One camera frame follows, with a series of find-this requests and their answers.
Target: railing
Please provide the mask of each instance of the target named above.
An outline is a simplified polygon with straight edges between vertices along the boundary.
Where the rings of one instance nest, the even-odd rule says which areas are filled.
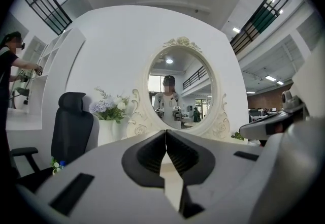
[[[25,1],[57,35],[60,35],[72,23],[57,0]]]
[[[240,32],[230,41],[238,54],[253,42],[282,12],[289,0],[263,0]]]
[[[183,83],[183,90],[190,87],[191,84],[200,80],[204,75],[207,74],[206,69],[204,66],[199,68],[192,76],[190,76],[184,83]]]

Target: purple flower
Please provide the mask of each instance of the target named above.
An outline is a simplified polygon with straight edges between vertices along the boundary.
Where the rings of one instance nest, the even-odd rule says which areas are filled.
[[[92,114],[94,114],[94,113],[100,113],[100,112],[105,112],[106,111],[106,106],[105,106],[105,104],[104,104],[103,101],[92,102],[89,105],[89,111]]]
[[[113,108],[116,106],[111,95],[109,95],[107,99],[103,100],[103,103],[106,108]]]

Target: mirror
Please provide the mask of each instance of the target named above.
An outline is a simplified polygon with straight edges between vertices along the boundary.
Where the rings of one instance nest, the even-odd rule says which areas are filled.
[[[210,73],[193,50],[174,46],[154,60],[149,98],[157,116],[176,129],[200,124],[212,105]]]

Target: black slot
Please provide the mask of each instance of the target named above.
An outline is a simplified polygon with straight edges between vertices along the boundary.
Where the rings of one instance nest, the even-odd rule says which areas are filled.
[[[80,197],[87,190],[94,179],[89,174],[79,174],[70,184],[51,202],[50,206],[62,213],[68,215],[77,204]]]
[[[193,203],[187,188],[183,187],[182,197],[179,205],[179,213],[182,214],[184,218],[189,218],[202,211],[204,211],[204,208],[197,203]]]
[[[166,131],[167,153],[178,174],[182,177],[184,186],[201,184],[213,171],[215,157],[205,147],[181,135],[181,132]]]
[[[246,153],[246,152],[242,152],[242,151],[237,151],[234,153],[235,156],[241,157],[241,158],[245,158],[251,161],[257,161],[259,155],[257,154],[253,154],[253,153]]]
[[[164,188],[165,180],[159,174],[165,153],[166,133],[160,131],[129,147],[123,154],[122,167],[128,177],[138,185]]]

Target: white mirror frame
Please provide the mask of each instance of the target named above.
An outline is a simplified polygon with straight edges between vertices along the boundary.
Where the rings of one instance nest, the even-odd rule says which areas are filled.
[[[200,124],[188,129],[175,129],[163,122],[155,113],[148,92],[148,79],[154,62],[161,55],[164,55],[175,47],[182,47],[195,58],[199,59],[206,68],[211,81],[211,92],[213,98],[208,114]],[[209,139],[226,141],[226,139],[230,138],[230,123],[224,110],[224,106],[226,105],[226,102],[224,101],[226,94],[222,92],[219,75],[216,69],[210,66],[200,48],[194,42],[190,42],[187,37],[179,37],[176,40],[171,39],[164,43],[164,45],[150,57],[148,65],[145,67],[137,86],[139,87],[133,90],[134,97],[131,99],[134,104],[134,109],[126,128],[126,136],[128,138],[135,135],[166,129],[186,131],[189,134]]]

